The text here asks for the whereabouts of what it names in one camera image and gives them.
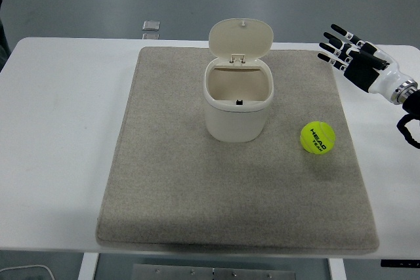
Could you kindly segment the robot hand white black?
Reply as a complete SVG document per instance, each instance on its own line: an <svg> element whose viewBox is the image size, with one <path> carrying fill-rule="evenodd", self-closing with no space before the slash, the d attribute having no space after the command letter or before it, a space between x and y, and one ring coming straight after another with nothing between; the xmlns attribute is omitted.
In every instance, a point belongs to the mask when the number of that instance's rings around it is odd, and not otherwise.
<svg viewBox="0 0 420 280"><path fill-rule="evenodd" d="M414 80L399 70L396 60L379 47L333 24L341 37L325 32L327 43L320 43L325 53L318 58L341 71L345 78L364 92L381 94L394 102L401 86Z"/></svg>

